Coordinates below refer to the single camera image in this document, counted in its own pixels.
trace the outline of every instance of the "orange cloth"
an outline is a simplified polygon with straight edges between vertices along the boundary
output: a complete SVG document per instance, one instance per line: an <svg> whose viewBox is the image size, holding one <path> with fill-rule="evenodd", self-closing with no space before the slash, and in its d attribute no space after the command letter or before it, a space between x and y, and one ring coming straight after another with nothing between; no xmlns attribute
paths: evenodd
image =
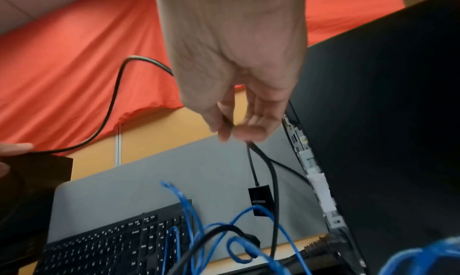
<svg viewBox="0 0 460 275"><path fill-rule="evenodd" d="M309 44L402 8L402 0L307 0ZM79 0L0 37L0 140L37 149L83 141L129 55L168 64L155 0ZM133 61L98 138L140 111L181 106L172 77Z"/></svg>

